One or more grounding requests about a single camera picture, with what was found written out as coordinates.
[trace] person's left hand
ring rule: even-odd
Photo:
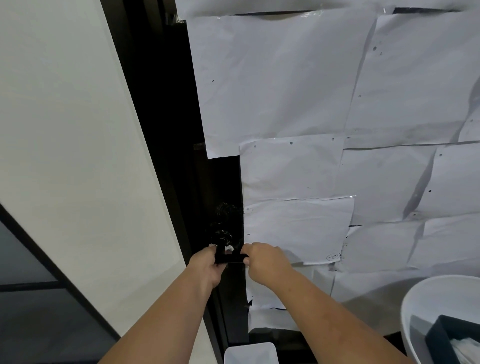
[[[216,246],[212,245],[205,248],[190,258],[188,268],[194,269],[201,277],[208,279],[212,289],[218,286],[226,264],[215,264]]]

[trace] paper-covered wall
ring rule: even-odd
[[[480,275],[480,10],[329,5],[178,3],[208,156],[240,155],[245,242],[280,246],[386,335],[416,282]],[[274,11],[305,12],[245,15]],[[248,277],[247,294],[250,330],[298,330]]]

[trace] white wall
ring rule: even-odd
[[[0,3],[0,186],[120,334],[184,269],[99,0]]]

